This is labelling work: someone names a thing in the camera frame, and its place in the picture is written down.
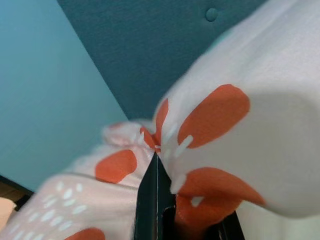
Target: cloth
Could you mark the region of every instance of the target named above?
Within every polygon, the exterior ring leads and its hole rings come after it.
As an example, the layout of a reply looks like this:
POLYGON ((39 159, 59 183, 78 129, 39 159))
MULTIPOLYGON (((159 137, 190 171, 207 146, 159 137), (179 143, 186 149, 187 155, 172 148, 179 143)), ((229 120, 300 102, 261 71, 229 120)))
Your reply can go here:
POLYGON ((129 240, 157 152, 190 239, 245 200, 283 216, 320 212, 320 1, 270 0, 205 53, 153 123, 120 123, 45 183, 1 240, 129 240))

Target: teal headboard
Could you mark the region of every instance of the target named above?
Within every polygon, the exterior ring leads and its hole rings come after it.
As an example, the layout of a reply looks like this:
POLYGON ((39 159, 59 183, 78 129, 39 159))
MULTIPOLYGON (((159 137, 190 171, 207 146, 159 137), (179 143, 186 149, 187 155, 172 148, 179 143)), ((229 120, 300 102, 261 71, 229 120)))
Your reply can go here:
POLYGON ((150 118, 192 62, 265 1, 58 0, 130 119, 150 118))

